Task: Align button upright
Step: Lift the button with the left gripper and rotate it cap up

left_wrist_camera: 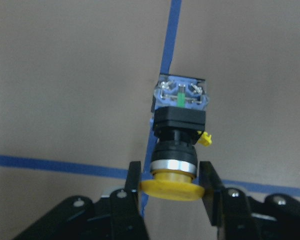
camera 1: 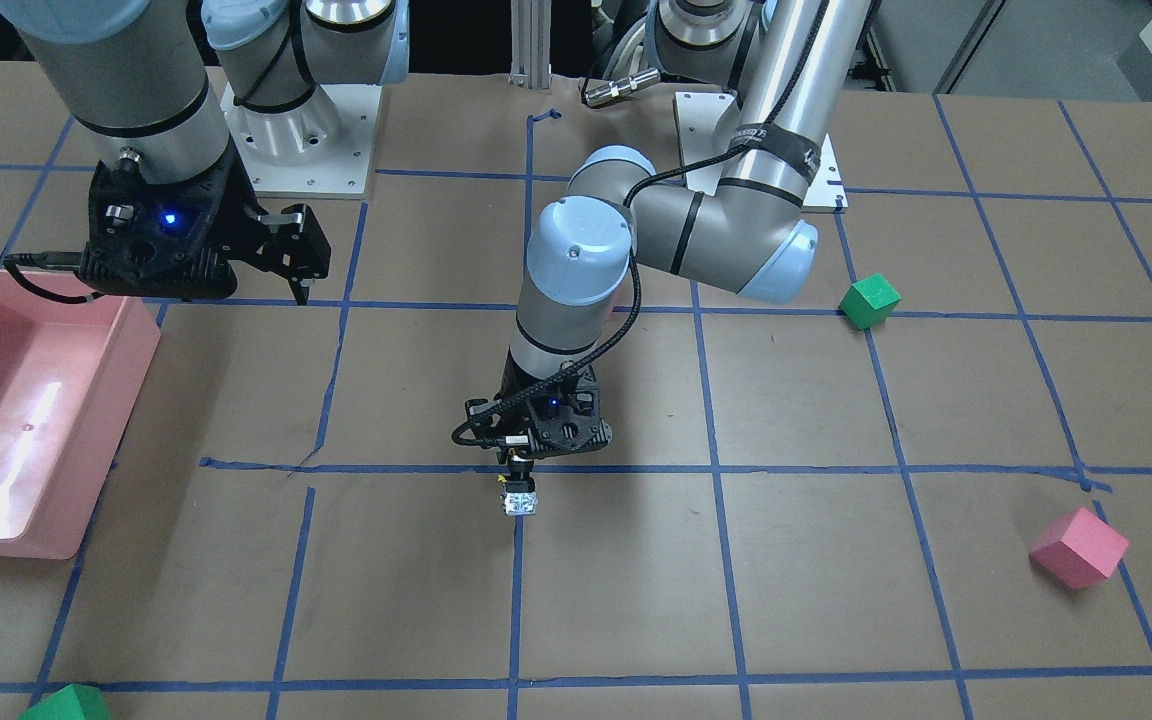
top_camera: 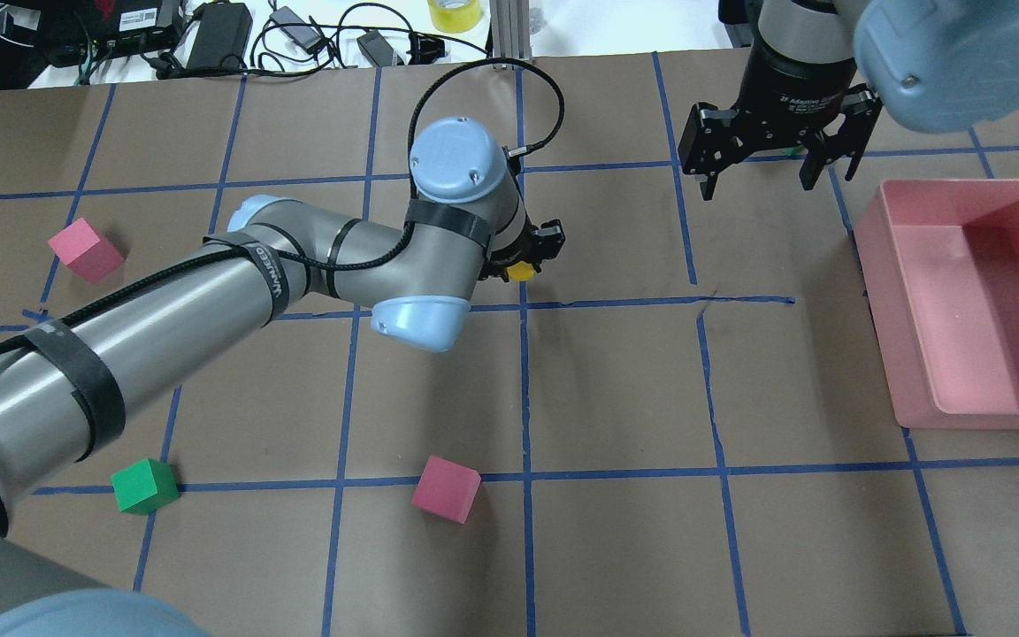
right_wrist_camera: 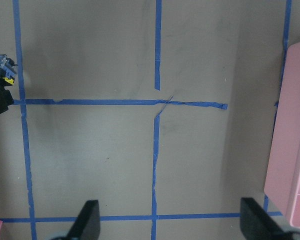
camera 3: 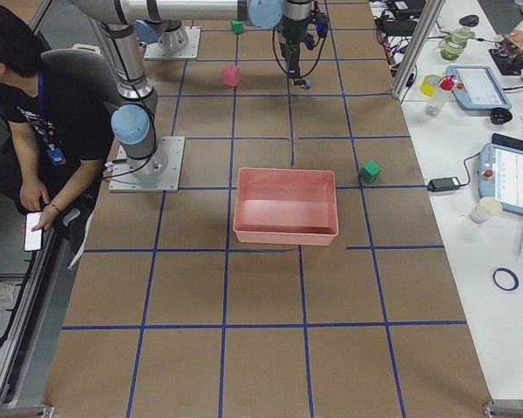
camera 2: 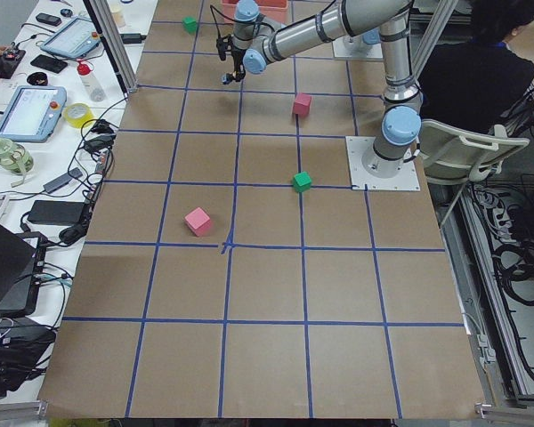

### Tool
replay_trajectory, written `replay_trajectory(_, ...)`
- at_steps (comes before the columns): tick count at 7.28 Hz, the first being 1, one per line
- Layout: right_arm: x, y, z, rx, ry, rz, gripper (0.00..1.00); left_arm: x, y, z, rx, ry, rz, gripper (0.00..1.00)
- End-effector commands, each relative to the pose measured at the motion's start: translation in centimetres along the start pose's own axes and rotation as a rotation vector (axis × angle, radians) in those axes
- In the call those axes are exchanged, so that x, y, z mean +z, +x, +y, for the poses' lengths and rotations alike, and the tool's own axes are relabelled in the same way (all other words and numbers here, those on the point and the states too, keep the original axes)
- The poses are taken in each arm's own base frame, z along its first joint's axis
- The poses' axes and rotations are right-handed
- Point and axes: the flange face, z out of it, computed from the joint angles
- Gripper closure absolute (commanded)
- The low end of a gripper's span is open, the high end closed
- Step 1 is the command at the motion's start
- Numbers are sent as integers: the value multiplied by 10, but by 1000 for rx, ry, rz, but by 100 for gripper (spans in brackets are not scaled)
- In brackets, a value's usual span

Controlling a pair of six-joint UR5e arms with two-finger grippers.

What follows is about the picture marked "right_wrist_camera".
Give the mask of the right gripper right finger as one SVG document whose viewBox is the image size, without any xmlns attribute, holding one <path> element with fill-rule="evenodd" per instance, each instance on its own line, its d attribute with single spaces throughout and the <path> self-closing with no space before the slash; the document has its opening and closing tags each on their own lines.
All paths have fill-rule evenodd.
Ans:
<svg viewBox="0 0 300 240">
<path fill-rule="evenodd" d="M 240 199 L 240 230 L 246 240 L 293 240 L 252 197 Z"/>
</svg>

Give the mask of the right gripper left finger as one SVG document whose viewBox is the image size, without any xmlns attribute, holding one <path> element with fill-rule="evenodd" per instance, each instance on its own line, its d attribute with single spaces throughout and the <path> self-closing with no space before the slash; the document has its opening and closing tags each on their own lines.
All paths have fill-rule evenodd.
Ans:
<svg viewBox="0 0 300 240">
<path fill-rule="evenodd" d="M 98 240 L 101 232 L 98 200 L 88 200 L 65 236 L 65 240 Z"/>
</svg>

